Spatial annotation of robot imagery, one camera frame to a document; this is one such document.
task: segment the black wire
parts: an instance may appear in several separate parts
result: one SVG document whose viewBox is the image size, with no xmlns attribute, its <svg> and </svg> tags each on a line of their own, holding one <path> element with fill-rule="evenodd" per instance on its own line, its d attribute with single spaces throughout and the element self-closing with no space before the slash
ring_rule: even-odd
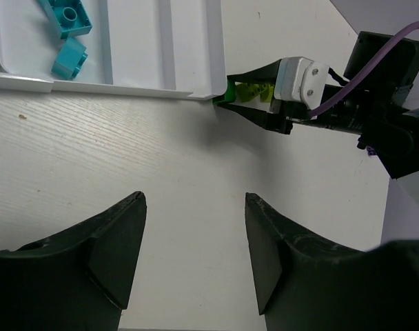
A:
<svg viewBox="0 0 419 331">
<path fill-rule="evenodd" d="M 342 78 L 339 74 L 337 74 L 335 72 L 334 69 L 329 68 L 329 74 L 331 75 L 332 79 L 334 81 L 337 81 L 338 84 L 340 84 L 341 86 L 346 86 L 346 84 L 348 83 L 348 81 L 346 81 L 344 78 Z"/>
</svg>

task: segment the table surface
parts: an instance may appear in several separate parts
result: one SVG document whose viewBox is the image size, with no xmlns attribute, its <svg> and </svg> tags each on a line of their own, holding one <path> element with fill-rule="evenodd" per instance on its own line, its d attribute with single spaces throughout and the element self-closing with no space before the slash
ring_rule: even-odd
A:
<svg viewBox="0 0 419 331">
<path fill-rule="evenodd" d="M 305 56 L 342 72 L 355 32 L 328 0 L 223 1 L 226 65 Z M 0 250 L 147 195 L 122 328 L 263 330 L 244 224 L 246 192 L 339 243 L 380 240 L 388 176 L 357 136 L 283 136 L 210 102 L 0 91 Z"/>
</svg>

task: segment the white plastic container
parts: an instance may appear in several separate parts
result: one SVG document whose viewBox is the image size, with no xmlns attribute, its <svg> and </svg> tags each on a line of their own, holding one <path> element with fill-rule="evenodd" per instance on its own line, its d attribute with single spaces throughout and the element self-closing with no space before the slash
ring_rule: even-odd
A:
<svg viewBox="0 0 419 331">
<path fill-rule="evenodd" d="M 0 0 L 0 88 L 211 99 L 226 90 L 220 0 L 83 0 L 93 23 L 74 81 L 50 71 L 63 43 L 37 0 Z"/>
</svg>

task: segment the blue toy block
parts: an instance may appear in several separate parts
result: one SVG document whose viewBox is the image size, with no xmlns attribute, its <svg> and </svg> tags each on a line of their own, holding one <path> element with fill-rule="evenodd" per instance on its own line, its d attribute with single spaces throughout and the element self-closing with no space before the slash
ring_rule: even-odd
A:
<svg viewBox="0 0 419 331">
<path fill-rule="evenodd" d="M 92 29 L 81 0 L 38 0 L 60 39 L 81 36 Z"/>
<path fill-rule="evenodd" d="M 73 79 L 78 75 L 87 56 L 82 43 L 68 38 L 53 63 L 52 72 L 64 79 Z"/>
</svg>

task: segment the purple cable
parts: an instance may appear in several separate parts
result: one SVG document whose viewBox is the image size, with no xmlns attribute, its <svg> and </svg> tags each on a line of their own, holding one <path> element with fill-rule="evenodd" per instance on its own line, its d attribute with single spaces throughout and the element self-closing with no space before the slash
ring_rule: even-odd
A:
<svg viewBox="0 0 419 331">
<path fill-rule="evenodd" d="M 381 60 L 396 46 L 401 40 L 403 40 L 409 33 L 419 30 L 419 21 L 410 24 L 403 28 L 400 32 L 395 34 L 386 44 L 375 54 L 366 66 L 352 79 L 347 85 L 338 91 L 332 98 L 313 109 L 309 115 L 311 117 L 318 116 L 336 105 L 341 99 L 346 97 L 366 76 L 381 62 Z"/>
</svg>

